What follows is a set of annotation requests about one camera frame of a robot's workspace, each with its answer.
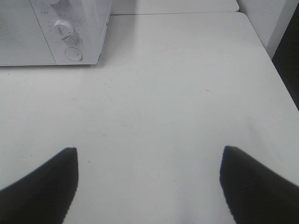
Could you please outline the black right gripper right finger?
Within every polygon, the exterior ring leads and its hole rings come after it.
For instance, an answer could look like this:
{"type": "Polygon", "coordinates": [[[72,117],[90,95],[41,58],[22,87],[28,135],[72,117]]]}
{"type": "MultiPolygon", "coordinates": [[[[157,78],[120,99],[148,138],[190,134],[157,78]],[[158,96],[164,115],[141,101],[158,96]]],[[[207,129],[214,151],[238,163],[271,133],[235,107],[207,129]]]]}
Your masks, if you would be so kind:
{"type": "Polygon", "coordinates": [[[237,224],[299,222],[299,187],[237,147],[223,150],[220,185],[237,224]]]}

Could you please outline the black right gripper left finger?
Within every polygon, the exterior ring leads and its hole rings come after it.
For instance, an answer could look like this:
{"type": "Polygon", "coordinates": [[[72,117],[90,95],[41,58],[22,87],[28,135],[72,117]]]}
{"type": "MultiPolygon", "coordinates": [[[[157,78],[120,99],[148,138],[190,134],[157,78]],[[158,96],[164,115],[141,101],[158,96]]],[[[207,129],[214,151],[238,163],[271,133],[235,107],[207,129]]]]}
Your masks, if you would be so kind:
{"type": "Polygon", "coordinates": [[[0,191],[2,224],[61,224],[78,187],[78,153],[65,148],[0,191]]]}

